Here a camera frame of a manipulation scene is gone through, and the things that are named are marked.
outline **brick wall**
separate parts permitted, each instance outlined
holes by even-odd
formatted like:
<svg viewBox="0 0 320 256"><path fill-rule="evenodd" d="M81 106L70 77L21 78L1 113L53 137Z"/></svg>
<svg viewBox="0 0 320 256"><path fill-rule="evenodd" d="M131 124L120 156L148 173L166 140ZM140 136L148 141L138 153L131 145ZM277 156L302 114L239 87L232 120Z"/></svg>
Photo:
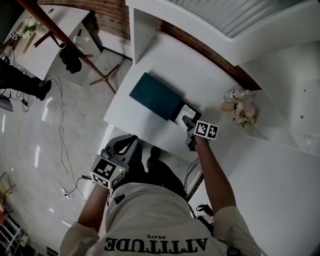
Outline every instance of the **brick wall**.
<svg viewBox="0 0 320 256"><path fill-rule="evenodd" d="M37 3L90 10L83 21L89 30L103 30L130 40L129 9L125 0L38 0Z"/></svg>
<svg viewBox="0 0 320 256"><path fill-rule="evenodd" d="M39 5L60 5L90 10L90 14L83 21L88 30L102 30L130 40L129 9L125 0L37 0L37 3ZM243 88L252 91L261 89L242 68L232 66L213 49L185 31L165 21L159 24L159 30L208 58Z"/></svg>

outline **power strip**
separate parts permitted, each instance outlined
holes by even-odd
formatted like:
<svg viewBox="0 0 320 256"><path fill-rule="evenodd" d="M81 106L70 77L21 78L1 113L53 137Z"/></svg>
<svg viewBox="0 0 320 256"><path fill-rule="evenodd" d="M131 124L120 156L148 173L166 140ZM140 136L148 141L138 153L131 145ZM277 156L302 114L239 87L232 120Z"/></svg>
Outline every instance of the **power strip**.
<svg viewBox="0 0 320 256"><path fill-rule="evenodd" d="M66 199L70 199L71 198L71 196L66 192L66 190L63 187L61 188L61 191L62 191L62 193L63 193L63 195L64 195L64 197Z"/></svg>

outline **white table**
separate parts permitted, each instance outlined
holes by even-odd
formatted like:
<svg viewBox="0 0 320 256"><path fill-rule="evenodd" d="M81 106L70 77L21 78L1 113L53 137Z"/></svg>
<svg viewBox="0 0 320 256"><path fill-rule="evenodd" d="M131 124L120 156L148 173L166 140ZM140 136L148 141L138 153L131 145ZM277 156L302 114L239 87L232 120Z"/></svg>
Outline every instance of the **white table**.
<svg viewBox="0 0 320 256"><path fill-rule="evenodd" d="M93 63L98 59L101 53L82 24L82 20L89 14L89 10L59 5L40 5L40 7L72 41L74 36L77 35L78 30L82 29L81 36L89 37L84 54L94 54L94 58L91 58ZM27 17L32 17L32 15L25 10L13 25L6 40L10 37L11 32L21 22L24 22ZM71 75L60 60L58 56L60 49L51 37L45 39L37 48L34 47L34 43L42 36L43 33L35 36L26 53L23 53L24 46L26 45L25 42L18 42L15 50L15 61L41 80L44 80L46 75L51 72L53 75L66 78L76 84L81 84L88 76L90 69L82 63L81 71Z"/></svg>
<svg viewBox="0 0 320 256"><path fill-rule="evenodd" d="M237 147L242 147L248 136L225 119L220 104L224 93L238 84L211 61L167 35L158 33L131 67L104 120L182 159L193 161L197 157L185 144L185 131L129 96L145 72L179 93L202 113L201 120L220 126L217 139L210 146L225 172L232 172L241 155Z"/></svg>

